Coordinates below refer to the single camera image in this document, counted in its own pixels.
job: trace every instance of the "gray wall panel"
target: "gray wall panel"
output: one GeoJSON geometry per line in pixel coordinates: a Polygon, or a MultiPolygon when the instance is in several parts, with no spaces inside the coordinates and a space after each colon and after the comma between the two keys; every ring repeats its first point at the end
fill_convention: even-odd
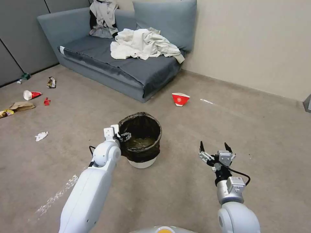
{"type": "Polygon", "coordinates": [[[45,2],[51,13],[90,6],[88,0],[45,0],[45,2]]]}
{"type": "Polygon", "coordinates": [[[17,80],[22,74],[22,70],[0,42],[0,85],[17,80]]]}
{"type": "Polygon", "coordinates": [[[58,62],[37,21],[48,13],[44,0],[1,0],[0,38],[27,73],[58,62]]]}

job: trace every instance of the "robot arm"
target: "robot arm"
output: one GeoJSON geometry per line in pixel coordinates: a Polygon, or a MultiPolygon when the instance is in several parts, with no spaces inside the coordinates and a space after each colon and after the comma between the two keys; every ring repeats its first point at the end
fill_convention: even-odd
{"type": "Polygon", "coordinates": [[[250,177],[230,167],[235,155],[225,143],[226,150],[219,150],[216,155],[209,155],[204,151],[201,142],[199,157],[216,174],[215,185],[217,197],[222,205],[218,211],[219,225],[223,233],[260,233],[260,225],[256,215],[244,203],[242,191],[249,183],[250,177]],[[230,171],[248,177],[246,184],[241,177],[233,177],[230,171]]]}
{"type": "Polygon", "coordinates": [[[89,167],[75,184],[61,214],[59,233],[87,233],[98,221],[120,159],[120,142],[114,127],[104,129],[105,141],[94,152],[89,167]]]}

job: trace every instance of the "brown paper bag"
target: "brown paper bag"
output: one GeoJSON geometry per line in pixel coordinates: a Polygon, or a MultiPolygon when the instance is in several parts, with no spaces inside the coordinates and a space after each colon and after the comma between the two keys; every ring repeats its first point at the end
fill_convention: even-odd
{"type": "Polygon", "coordinates": [[[18,111],[32,109],[35,107],[36,106],[30,102],[16,102],[11,107],[9,107],[9,109],[13,110],[14,112],[18,112],[18,111]]]}

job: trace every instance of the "wall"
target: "wall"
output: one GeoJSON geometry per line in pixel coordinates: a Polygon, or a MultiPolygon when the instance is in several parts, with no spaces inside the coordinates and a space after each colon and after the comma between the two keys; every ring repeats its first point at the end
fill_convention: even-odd
{"type": "Polygon", "coordinates": [[[1,0],[0,85],[58,63],[37,16],[89,5],[89,0],[1,0]]]}
{"type": "MultiPolygon", "coordinates": [[[[130,0],[118,3],[133,10],[130,0]]],[[[310,0],[198,0],[183,68],[303,101],[311,93],[310,12],[310,0]]]]}

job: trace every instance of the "white bin base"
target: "white bin base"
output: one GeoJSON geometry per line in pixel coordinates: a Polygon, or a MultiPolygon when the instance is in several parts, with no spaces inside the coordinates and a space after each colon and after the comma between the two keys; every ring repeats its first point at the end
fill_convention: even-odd
{"type": "Polygon", "coordinates": [[[129,161],[129,163],[133,166],[133,167],[136,167],[136,168],[147,168],[147,167],[150,167],[156,160],[156,157],[152,160],[149,160],[147,162],[143,162],[143,163],[136,163],[136,162],[133,162],[133,161],[129,161]]]}

